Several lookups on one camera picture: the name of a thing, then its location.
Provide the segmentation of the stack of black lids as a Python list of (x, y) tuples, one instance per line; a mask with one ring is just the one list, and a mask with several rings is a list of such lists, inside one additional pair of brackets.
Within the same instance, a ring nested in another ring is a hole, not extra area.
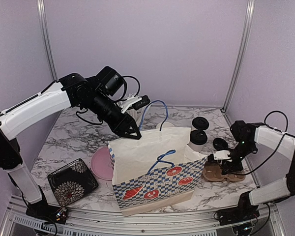
[(217, 150), (227, 150), (229, 148), (228, 143), (222, 138), (215, 138), (213, 140), (213, 147)]

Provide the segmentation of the brown cardboard cup carrier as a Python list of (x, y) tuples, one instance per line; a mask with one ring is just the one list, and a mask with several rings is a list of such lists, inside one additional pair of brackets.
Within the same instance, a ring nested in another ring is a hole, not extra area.
[(222, 173), (222, 169), (218, 164), (210, 164), (209, 162), (205, 163), (202, 177), (206, 181), (210, 182), (241, 182), (245, 180), (245, 176), (240, 176), (237, 174)]

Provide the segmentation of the blue checkered paper bag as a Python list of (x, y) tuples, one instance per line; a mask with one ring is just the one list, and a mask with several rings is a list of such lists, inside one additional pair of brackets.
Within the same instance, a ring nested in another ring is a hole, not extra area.
[(207, 157), (188, 145), (190, 134), (190, 127), (165, 127), (144, 130), (138, 140), (109, 142), (112, 187), (123, 216), (192, 198)]

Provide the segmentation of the stack of white paper cups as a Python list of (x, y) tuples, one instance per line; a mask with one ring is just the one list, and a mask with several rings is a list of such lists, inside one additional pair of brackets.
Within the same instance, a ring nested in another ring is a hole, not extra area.
[(159, 123), (156, 126), (156, 129), (163, 130), (164, 128), (174, 127), (174, 125), (170, 122)]

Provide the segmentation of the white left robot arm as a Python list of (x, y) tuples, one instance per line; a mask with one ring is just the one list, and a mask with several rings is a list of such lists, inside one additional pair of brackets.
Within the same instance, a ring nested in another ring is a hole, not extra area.
[(0, 111), (0, 168), (8, 173), (40, 218), (49, 218), (52, 207), (47, 204), (41, 187), (25, 165), (17, 137), (53, 114), (79, 107), (93, 112), (99, 122), (107, 123), (118, 137), (138, 140), (141, 138), (140, 131), (127, 110), (142, 97), (135, 94), (128, 99), (112, 100), (120, 87), (127, 87), (125, 77), (109, 67), (89, 78), (72, 73), (50, 83), (30, 98)]

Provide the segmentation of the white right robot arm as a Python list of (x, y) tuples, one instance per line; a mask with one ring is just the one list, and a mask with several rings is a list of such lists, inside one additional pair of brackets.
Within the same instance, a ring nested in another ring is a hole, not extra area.
[[(288, 125), (288, 133), (295, 135), (295, 123)], [(250, 169), (254, 169), (259, 166), (272, 152), (268, 147), (262, 145), (256, 145), (258, 148), (257, 154), (250, 154), (244, 159), (244, 163), (250, 165)], [(265, 186), (287, 174), (291, 160), (284, 157), (282, 154), (275, 153), (269, 161), (262, 165), (258, 170), (252, 173), (252, 177), (255, 177), (256, 185), (260, 187)], [(277, 204), (280, 211), (292, 211), (295, 212), (295, 197), (291, 197)]]

